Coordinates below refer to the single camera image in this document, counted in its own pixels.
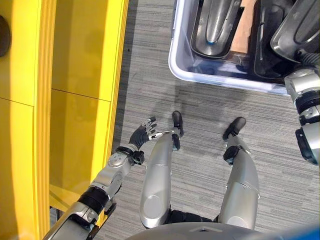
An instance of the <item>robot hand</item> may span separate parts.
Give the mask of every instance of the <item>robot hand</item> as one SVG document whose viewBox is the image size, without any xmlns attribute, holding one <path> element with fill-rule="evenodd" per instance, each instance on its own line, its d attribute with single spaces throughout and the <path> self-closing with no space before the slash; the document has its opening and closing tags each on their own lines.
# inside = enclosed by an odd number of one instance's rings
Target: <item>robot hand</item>
<svg viewBox="0 0 320 240">
<path fill-rule="evenodd" d="M 157 126 L 157 124 L 154 123 L 155 121 L 156 117 L 153 116 L 147 119 L 146 122 L 142 123 L 131 135 L 129 144 L 135 145 L 139 150 L 143 144 L 150 140 L 149 135 L 156 132 L 154 129 L 154 127 Z"/>
</svg>

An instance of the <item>yellow cabinet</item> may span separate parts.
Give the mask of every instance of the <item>yellow cabinet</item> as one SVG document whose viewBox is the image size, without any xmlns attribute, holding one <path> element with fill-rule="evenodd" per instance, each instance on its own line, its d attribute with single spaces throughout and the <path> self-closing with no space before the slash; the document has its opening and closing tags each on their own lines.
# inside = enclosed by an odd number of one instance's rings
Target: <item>yellow cabinet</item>
<svg viewBox="0 0 320 240">
<path fill-rule="evenodd" d="M 127 9 L 128 0 L 56 3 L 49 199 L 62 211 L 111 155 Z"/>
<path fill-rule="evenodd" d="M 0 239 L 42 239 L 49 207 L 66 210 L 105 166 L 127 8 L 0 0 L 12 35 L 0 57 Z"/>
<path fill-rule="evenodd" d="M 65 211 L 103 168 L 110 102 L 52 90 L 50 204 Z"/>
<path fill-rule="evenodd" d="M 0 239 L 39 240 L 49 221 L 54 0 L 2 0 L 12 35 L 0 57 Z"/>
</svg>

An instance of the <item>plastic bin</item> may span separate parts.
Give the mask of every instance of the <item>plastic bin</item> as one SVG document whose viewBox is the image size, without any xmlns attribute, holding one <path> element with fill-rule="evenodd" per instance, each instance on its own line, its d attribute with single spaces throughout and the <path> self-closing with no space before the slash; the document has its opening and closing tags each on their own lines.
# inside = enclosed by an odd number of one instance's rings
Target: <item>plastic bin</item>
<svg viewBox="0 0 320 240">
<path fill-rule="evenodd" d="M 239 68 L 233 60 L 212 60 L 192 52 L 190 39 L 198 5 L 199 0 L 176 1 L 168 58 L 172 74 L 185 81 L 286 95 L 283 84 L 263 82 Z"/>
</svg>

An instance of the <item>black joint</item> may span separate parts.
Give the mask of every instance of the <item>black joint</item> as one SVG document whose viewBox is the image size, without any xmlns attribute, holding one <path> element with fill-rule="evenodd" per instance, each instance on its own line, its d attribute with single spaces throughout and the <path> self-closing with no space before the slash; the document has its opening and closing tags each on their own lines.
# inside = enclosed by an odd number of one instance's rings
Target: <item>black joint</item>
<svg viewBox="0 0 320 240">
<path fill-rule="evenodd" d="M 104 209 L 107 201 L 109 200 L 108 195 L 101 188 L 96 186 L 90 186 L 79 198 L 78 202 L 83 203 L 98 215 Z"/>
<path fill-rule="evenodd" d="M 135 151 L 132 158 L 135 164 L 142 165 L 145 161 L 145 153 L 143 151 Z"/>
<path fill-rule="evenodd" d="M 302 115 L 301 117 L 299 117 L 299 121 L 301 126 L 304 126 L 306 124 L 314 124 L 314 123 L 320 122 L 320 116 L 313 116 L 311 118 L 306 118 L 304 115 Z"/>
<path fill-rule="evenodd" d="M 301 152 L 302 157 L 307 160 L 309 163 L 312 163 L 314 165 L 318 165 L 317 161 L 311 151 L 311 148 L 308 144 L 308 141 L 306 139 L 306 136 L 304 134 L 304 130 L 302 128 L 297 129 L 295 131 L 296 140 L 298 142 L 298 146 Z"/>
<path fill-rule="evenodd" d="M 177 134 L 172 134 L 172 143 L 173 143 L 173 150 L 178 151 L 180 149 L 180 140 Z"/>
<path fill-rule="evenodd" d="M 180 130 L 180 138 L 184 135 L 184 128 L 183 128 L 183 120 L 182 115 L 179 111 L 174 111 L 172 113 L 172 120 L 173 120 L 173 126 Z"/>
<path fill-rule="evenodd" d="M 239 147 L 231 146 L 223 154 L 223 160 L 225 160 L 230 166 L 234 164 L 234 159 L 239 152 Z"/>
<path fill-rule="evenodd" d="M 320 90 L 305 92 L 295 100 L 296 110 L 299 114 L 317 105 L 320 105 Z"/>
</svg>

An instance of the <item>silver metal part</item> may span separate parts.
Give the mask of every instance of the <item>silver metal part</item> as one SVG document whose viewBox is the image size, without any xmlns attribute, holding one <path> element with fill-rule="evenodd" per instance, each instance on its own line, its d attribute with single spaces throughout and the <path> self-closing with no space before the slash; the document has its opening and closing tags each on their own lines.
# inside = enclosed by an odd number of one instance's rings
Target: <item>silver metal part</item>
<svg viewBox="0 0 320 240">
<path fill-rule="evenodd" d="M 213 0 L 210 7 L 208 23 L 206 26 L 206 40 L 214 44 L 218 41 L 223 28 L 226 27 L 231 6 L 235 0 Z"/>
<path fill-rule="evenodd" d="M 296 104 L 297 98 L 309 91 L 320 90 L 320 78 L 313 69 L 304 68 L 284 78 L 287 93 Z"/>
<path fill-rule="evenodd" d="M 310 91 L 320 90 L 320 77 L 313 69 L 310 69 L 310 68 L 302 68 L 302 69 L 296 70 L 295 72 L 287 76 L 284 79 L 284 82 L 287 89 L 287 93 L 291 95 L 294 105 L 296 105 L 296 100 L 303 94 Z M 319 116 L 319 113 L 320 113 L 319 105 L 310 106 L 300 114 L 300 118 L 304 116 L 305 119 L 308 120 L 313 117 Z M 307 145 L 310 147 L 313 157 L 318 164 L 320 159 L 319 128 L 320 128 L 319 121 L 311 124 L 305 124 L 302 126 L 302 130 L 303 130 L 305 139 L 307 141 Z"/>
<path fill-rule="evenodd" d="M 157 132 L 154 134 L 149 135 L 149 140 L 158 140 L 159 138 L 161 138 L 164 134 L 162 132 Z"/>
<path fill-rule="evenodd" d="M 93 219 L 98 219 L 98 214 L 90 207 L 81 202 L 75 202 L 54 224 L 49 232 L 44 236 L 44 240 L 79 240 L 86 239 L 91 229 L 85 229 L 78 223 L 69 219 L 72 215 L 78 215 L 88 223 Z"/>
<path fill-rule="evenodd" d="M 312 106 L 306 110 L 304 110 L 301 114 L 300 117 L 304 116 L 305 119 L 311 119 L 313 117 L 320 116 L 320 105 L 317 106 Z"/>
<path fill-rule="evenodd" d="M 304 136 L 310 146 L 314 159 L 320 162 L 320 122 L 302 126 Z"/>
<path fill-rule="evenodd" d="M 167 130 L 167 131 L 161 131 L 161 132 L 157 132 L 154 134 L 149 135 L 149 140 L 158 140 L 159 138 L 161 138 L 164 134 L 177 134 L 179 137 L 180 135 L 180 130 L 177 127 L 174 127 L 171 130 Z"/>
<path fill-rule="evenodd" d="M 119 190 L 122 179 L 131 169 L 129 157 L 122 152 L 110 156 L 107 165 L 97 174 L 90 186 L 104 190 L 111 200 Z"/>
<path fill-rule="evenodd" d="M 199 7 L 191 48 L 207 58 L 223 58 L 231 47 L 243 9 L 242 0 L 204 0 Z"/>
<path fill-rule="evenodd" d="M 183 222 L 158 226 L 127 240 L 245 240 L 253 233 L 262 235 L 251 229 L 221 223 Z"/>
<path fill-rule="evenodd" d="M 165 133 L 149 158 L 140 200 L 140 219 L 147 228 L 162 225 L 169 213 L 172 151 L 172 132 Z"/>
<path fill-rule="evenodd" d="M 238 146 L 227 183 L 218 222 L 254 229 L 256 224 L 259 180 L 249 148 L 237 136 L 229 138 L 227 148 Z"/>
</svg>

